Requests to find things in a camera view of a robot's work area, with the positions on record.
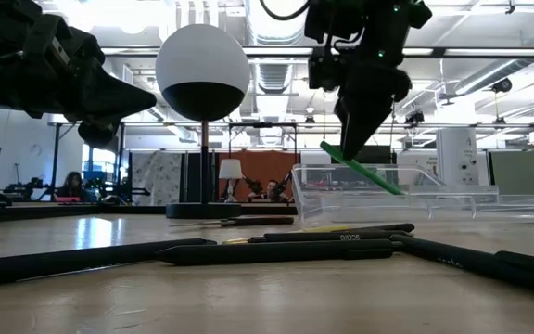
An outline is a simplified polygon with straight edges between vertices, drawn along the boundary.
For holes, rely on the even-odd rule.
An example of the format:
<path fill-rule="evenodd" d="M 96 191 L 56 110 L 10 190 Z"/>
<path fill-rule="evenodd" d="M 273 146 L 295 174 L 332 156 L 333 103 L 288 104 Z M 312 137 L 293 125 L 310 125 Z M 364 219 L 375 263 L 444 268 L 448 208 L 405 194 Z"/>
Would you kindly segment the small white shade lamp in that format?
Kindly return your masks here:
<path fill-rule="evenodd" d="M 244 177 L 241 162 L 238 159 L 224 159 L 221 162 L 219 178 L 225 181 L 222 192 L 222 202 L 236 202 L 235 187 L 239 180 Z"/>

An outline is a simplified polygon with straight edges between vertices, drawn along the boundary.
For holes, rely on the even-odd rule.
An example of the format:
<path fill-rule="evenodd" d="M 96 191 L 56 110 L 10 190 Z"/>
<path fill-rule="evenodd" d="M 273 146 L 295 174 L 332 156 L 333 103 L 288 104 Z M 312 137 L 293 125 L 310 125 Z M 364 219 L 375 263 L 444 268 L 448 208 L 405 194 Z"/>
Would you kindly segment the yellow pencil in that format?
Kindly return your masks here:
<path fill-rule="evenodd" d="M 328 225 L 328 226 L 319 226 L 301 229 L 301 233 L 333 233 L 351 230 L 350 226 L 347 225 Z"/>

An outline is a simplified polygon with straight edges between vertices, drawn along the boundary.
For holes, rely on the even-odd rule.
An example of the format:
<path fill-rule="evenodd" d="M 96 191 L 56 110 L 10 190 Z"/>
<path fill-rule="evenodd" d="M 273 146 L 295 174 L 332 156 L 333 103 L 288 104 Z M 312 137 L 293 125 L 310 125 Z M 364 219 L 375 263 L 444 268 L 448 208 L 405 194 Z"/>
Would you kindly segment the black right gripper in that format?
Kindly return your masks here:
<path fill-rule="evenodd" d="M 432 11 L 424 0 L 336 0 L 336 22 L 360 42 L 346 54 L 344 83 L 334 113 L 341 124 L 341 151 L 353 160 L 391 112 L 392 101 L 412 88 L 399 69 L 410 30 L 424 27 Z"/>

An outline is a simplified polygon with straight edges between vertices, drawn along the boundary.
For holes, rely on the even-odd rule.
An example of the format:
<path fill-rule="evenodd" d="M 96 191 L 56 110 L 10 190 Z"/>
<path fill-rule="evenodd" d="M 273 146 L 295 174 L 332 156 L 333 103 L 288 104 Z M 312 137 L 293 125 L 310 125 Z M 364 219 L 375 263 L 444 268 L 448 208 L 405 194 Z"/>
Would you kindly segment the orange partition panel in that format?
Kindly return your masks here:
<path fill-rule="evenodd" d="M 240 160 L 242 174 L 254 182 L 261 183 L 261 194 L 266 194 L 271 181 L 279 183 L 285 179 L 297 162 L 297 156 L 285 151 L 251 151 L 241 150 L 220 153 L 218 159 L 218 176 L 221 171 L 222 161 L 226 159 Z M 234 188 L 234 198 L 238 202 L 248 202 L 248 195 L 252 190 L 244 179 L 237 181 Z M 226 194 L 228 182 L 226 179 L 218 178 L 218 194 L 220 199 Z"/>

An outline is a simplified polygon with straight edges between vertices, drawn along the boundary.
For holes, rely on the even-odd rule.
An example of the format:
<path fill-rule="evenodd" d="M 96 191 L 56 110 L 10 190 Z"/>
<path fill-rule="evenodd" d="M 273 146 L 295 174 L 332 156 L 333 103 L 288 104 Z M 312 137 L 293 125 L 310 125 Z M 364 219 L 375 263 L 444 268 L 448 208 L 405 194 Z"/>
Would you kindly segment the white box device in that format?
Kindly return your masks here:
<path fill-rule="evenodd" d="M 449 186 L 477 185 L 477 141 L 473 128 L 437 131 L 439 178 Z"/>

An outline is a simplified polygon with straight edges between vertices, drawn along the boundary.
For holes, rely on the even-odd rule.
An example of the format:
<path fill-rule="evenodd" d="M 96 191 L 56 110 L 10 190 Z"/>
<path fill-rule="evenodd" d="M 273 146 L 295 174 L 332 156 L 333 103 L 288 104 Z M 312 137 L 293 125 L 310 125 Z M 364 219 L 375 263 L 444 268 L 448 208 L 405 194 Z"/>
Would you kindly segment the clear plastic supply box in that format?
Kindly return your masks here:
<path fill-rule="evenodd" d="M 309 225 L 420 222 L 531 222 L 534 195 L 502 195 L 496 186 L 448 186 L 416 165 L 365 166 L 395 195 L 343 164 L 297 164 L 291 171 L 301 222 Z"/>

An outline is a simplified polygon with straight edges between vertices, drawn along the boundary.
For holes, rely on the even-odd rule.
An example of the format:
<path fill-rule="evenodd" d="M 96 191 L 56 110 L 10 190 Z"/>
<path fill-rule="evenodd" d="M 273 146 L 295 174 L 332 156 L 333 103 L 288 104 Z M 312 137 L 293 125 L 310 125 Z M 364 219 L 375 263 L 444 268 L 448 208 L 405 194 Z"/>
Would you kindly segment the green pen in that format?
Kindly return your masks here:
<path fill-rule="evenodd" d="M 386 190 L 389 194 L 392 195 L 402 195 L 402 191 L 393 184 L 384 180 L 378 176 L 375 172 L 363 167 L 360 163 L 355 160 L 344 160 L 342 152 L 338 148 L 334 148 L 326 141 L 320 143 L 320 148 L 326 152 L 331 158 L 335 161 L 340 162 L 348 166 L 352 171 L 361 174 L 362 176 L 368 178 L 370 181 L 374 182 L 376 185 L 380 186 L 382 189 Z"/>

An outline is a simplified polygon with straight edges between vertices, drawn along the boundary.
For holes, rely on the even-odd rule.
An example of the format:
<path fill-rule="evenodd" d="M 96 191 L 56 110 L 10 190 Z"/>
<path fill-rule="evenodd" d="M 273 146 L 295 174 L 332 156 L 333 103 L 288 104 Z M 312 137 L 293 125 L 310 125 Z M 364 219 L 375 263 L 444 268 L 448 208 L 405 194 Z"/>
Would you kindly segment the black pen white print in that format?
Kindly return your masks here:
<path fill-rule="evenodd" d="M 369 230 L 366 232 L 317 232 L 317 233 L 283 233 L 265 234 L 262 237 L 252 237 L 249 243 L 266 242 L 301 242 L 301 241 L 356 241 L 366 239 L 384 239 L 393 235 L 410 237 L 411 234 L 400 230 Z"/>
<path fill-rule="evenodd" d="M 413 256 L 534 290 L 534 256 L 506 250 L 489 253 L 397 234 L 390 239 Z"/>

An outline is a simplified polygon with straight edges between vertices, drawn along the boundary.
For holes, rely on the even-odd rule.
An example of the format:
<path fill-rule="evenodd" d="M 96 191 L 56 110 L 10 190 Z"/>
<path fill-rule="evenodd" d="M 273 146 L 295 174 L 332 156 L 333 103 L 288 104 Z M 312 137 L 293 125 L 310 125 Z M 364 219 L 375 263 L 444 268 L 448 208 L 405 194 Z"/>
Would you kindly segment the black metal table frame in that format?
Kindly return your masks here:
<path fill-rule="evenodd" d="M 105 204 L 36 205 L 35 203 L 21 203 L 16 206 L 0 207 L 0 223 L 97 214 L 164 215 L 165 213 L 166 208 L 163 206 L 121 206 Z"/>

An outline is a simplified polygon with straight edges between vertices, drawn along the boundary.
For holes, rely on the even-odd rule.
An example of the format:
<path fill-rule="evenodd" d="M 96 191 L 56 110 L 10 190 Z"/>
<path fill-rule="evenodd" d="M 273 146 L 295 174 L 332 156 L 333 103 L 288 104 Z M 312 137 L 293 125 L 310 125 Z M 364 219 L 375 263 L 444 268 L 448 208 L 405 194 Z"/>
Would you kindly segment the white globe lamp black base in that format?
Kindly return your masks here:
<path fill-rule="evenodd" d="M 227 219 L 240 214 L 235 203 L 210 200 L 209 125 L 230 115 L 244 100 L 250 81 L 248 57 L 228 32 L 209 24 L 178 29 L 162 44 L 156 79 L 167 104 L 201 124 L 198 202 L 166 206 L 170 219 Z"/>

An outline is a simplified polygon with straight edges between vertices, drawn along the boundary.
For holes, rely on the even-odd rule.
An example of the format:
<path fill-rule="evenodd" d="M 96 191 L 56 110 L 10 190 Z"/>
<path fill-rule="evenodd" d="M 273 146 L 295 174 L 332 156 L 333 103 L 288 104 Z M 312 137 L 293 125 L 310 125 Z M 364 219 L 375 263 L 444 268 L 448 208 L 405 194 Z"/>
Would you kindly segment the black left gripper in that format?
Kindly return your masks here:
<path fill-rule="evenodd" d="M 33 0 L 0 0 L 0 108 L 81 120 L 84 143 L 104 149 L 122 118 L 157 104 L 154 94 L 108 74 L 104 61 L 93 35 Z"/>

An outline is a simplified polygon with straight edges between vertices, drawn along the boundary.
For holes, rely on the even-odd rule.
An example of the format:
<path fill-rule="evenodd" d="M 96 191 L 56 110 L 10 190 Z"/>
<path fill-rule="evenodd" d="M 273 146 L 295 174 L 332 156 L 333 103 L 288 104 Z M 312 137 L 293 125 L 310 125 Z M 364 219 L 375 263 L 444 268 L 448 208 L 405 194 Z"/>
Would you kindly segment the person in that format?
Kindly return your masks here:
<path fill-rule="evenodd" d="M 83 187 L 80 173 L 70 172 L 66 176 L 63 186 L 53 194 L 53 199 L 57 202 L 95 202 L 96 196 Z"/>
<path fill-rule="evenodd" d="M 270 180 L 267 186 L 267 197 L 273 203 L 288 203 L 290 199 L 286 195 L 286 181 Z"/>

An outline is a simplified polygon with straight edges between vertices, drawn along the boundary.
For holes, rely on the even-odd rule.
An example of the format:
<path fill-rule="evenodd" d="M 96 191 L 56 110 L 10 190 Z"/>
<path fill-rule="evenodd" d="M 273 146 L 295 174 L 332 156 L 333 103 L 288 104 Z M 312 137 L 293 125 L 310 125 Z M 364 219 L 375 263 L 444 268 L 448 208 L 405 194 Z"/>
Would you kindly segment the silver ventilation duct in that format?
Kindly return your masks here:
<path fill-rule="evenodd" d="M 277 20 L 270 17 L 261 1 L 275 15 L 289 16 L 304 6 L 308 0 L 244 0 L 248 43 L 258 46 L 296 46 L 303 38 L 306 13 L 294 19 Z M 266 94 L 284 93 L 292 81 L 295 66 L 259 64 L 255 66 L 255 82 Z"/>

